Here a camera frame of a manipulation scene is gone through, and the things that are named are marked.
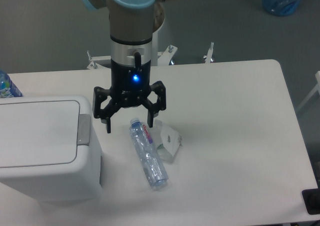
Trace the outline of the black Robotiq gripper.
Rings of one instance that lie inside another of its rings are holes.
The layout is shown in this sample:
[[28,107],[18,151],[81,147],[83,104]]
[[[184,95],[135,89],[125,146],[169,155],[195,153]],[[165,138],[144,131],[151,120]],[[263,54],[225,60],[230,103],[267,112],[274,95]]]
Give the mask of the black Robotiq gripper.
[[[111,87],[104,89],[94,87],[93,89],[93,116],[100,119],[106,126],[107,133],[111,133],[111,117],[121,107],[137,107],[141,105],[138,98],[143,99],[143,106],[147,108],[147,124],[149,128],[154,125],[154,118],[159,111],[167,108],[166,87],[162,81],[150,83],[151,62],[141,65],[140,68],[134,65],[121,65],[111,61]],[[148,96],[154,92],[157,96],[153,103]]]

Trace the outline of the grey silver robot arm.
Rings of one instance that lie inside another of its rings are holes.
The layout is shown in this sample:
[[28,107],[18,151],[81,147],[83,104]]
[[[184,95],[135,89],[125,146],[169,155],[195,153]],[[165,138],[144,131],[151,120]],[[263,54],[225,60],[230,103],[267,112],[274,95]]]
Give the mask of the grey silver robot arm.
[[166,88],[162,81],[150,84],[155,5],[167,0],[82,0],[89,9],[108,8],[111,39],[109,89],[93,90],[93,116],[111,132],[111,117],[121,108],[143,105],[147,124],[164,111]]

